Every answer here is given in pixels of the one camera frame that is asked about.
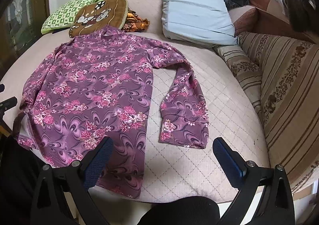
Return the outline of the light blue pillow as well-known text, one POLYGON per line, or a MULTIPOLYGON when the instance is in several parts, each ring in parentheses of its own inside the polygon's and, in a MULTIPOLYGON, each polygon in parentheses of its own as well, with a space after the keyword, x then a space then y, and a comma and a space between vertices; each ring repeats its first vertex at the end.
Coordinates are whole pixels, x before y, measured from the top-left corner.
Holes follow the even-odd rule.
POLYGON ((168 39, 232 46, 238 43, 224 0, 162 0, 163 34, 168 39))

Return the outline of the brown cartoon cushion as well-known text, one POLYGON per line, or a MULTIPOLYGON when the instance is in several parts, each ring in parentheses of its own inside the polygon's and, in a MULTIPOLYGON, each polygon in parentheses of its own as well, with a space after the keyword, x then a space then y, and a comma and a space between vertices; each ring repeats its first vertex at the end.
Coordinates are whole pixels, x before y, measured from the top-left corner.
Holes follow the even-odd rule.
POLYGON ((69 36, 74 38, 87 35, 104 28, 106 25, 122 29, 127 14, 127 0, 102 0, 86 5, 76 14, 69 29, 69 36))

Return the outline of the green patterned cushion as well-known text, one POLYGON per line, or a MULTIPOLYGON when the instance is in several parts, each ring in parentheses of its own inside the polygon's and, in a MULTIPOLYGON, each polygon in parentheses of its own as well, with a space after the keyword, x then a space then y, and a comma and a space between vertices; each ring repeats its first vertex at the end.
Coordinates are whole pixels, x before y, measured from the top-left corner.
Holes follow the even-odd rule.
POLYGON ((71 0, 57 9, 44 21, 41 34, 47 34, 54 30, 71 27, 76 14, 84 6, 94 4, 100 0, 71 0))

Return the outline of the brown wooden bed frame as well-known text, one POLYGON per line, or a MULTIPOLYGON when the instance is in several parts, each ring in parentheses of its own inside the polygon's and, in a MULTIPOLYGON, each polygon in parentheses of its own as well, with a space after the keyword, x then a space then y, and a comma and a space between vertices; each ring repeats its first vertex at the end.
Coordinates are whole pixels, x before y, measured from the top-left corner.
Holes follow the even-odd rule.
POLYGON ((318 35, 293 30, 278 0, 250 0, 244 7, 228 11, 235 27, 235 34, 253 32, 310 41, 318 44, 318 35))

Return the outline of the purple floral long-sleeve shirt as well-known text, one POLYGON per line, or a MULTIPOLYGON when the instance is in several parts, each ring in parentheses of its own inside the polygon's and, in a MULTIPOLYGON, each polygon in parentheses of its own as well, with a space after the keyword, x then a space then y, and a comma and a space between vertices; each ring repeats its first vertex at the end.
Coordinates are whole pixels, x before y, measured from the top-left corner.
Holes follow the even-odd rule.
POLYGON ((112 156, 97 185, 140 195, 153 69, 174 66, 160 105, 162 143, 203 149, 209 115, 186 57, 163 41, 106 26, 52 51, 27 79, 14 122, 17 142, 37 149, 53 167, 81 160, 108 136, 112 156))

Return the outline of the pink quilted mattress cover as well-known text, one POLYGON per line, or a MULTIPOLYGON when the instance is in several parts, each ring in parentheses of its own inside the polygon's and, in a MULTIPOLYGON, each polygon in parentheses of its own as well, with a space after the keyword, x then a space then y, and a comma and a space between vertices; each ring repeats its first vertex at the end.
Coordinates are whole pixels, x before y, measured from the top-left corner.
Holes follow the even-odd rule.
POLYGON ((110 52, 68 31, 42 36, 1 76, 18 143, 53 167, 81 159, 103 135, 114 152, 96 190, 148 203, 187 196, 231 201, 237 190, 213 155, 219 136, 268 167, 263 128, 224 60, 163 36, 162 0, 127 0, 150 20, 111 39, 110 52))

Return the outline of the orange patterned cloth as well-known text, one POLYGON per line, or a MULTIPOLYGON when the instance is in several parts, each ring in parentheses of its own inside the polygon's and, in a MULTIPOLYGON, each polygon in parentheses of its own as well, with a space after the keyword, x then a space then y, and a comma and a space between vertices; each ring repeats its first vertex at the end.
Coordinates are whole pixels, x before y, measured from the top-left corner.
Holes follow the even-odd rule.
POLYGON ((135 11, 128 9, 127 18, 122 30, 125 32, 143 32, 148 29, 150 21, 140 18, 135 11))

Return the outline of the wooden glass cabinet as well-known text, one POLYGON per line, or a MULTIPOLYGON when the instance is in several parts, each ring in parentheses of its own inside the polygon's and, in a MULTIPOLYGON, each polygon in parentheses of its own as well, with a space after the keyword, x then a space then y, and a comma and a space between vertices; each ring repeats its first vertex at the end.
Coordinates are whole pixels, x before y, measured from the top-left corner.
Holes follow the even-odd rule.
POLYGON ((1 76, 42 35, 46 0, 12 0, 1 14, 1 76))

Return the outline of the beige striped floral blanket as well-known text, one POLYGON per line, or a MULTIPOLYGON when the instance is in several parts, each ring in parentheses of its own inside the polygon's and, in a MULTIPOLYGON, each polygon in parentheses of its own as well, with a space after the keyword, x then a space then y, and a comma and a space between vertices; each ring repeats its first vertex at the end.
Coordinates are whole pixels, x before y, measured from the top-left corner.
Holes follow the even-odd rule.
POLYGON ((318 179, 318 45, 250 32, 238 39, 215 51, 260 118, 270 164, 301 191, 318 179))

